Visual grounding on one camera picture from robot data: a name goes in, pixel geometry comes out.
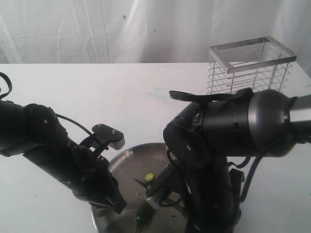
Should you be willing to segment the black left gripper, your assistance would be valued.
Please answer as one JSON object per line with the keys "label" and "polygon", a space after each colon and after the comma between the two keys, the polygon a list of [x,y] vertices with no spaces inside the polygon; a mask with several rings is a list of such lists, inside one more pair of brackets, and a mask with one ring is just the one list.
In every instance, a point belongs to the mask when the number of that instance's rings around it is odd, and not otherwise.
{"label": "black left gripper", "polygon": [[127,202],[119,191],[119,183],[108,169],[109,162],[97,157],[92,167],[81,178],[81,186],[73,195],[96,209],[110,209],[120,214]]}

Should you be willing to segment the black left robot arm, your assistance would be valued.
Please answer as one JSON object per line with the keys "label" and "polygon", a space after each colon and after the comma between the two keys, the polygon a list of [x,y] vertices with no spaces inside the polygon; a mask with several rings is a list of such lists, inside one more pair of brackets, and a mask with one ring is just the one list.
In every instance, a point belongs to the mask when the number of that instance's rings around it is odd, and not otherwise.
{"label": "black left robot arm", "polygon": [[124,144],[123,133],[104,124],[95,125],[87,138],[75,143],[52,108],[0,103],[1,155],[22,155],[66,186],[77,199],[116,213],[121,213],[127,203],[102,152],[119,150]]}

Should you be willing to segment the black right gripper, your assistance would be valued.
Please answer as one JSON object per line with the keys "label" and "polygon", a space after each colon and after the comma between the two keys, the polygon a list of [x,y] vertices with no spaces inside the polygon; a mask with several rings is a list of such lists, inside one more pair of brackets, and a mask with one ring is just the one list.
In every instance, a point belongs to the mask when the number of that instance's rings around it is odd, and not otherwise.
{"label": "black right gripper", "polygon": [[229,218],[205,217],[201,222],[188,220],[185,233],[233,233],[241,217],[240,204],[234,202],[233,213]]}

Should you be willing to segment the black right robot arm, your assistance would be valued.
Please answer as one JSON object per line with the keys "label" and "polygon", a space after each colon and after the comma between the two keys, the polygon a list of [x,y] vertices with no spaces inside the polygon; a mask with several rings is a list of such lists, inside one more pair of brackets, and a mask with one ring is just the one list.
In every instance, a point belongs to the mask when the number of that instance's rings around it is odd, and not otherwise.
{"label": "black right robot arm", "polygon": [[170,91],[188,102],[164,129],[179,161],[188,233],[231,233],[264,157],[283,157],[311,141],[311,97],[251,88],[235,94]]}

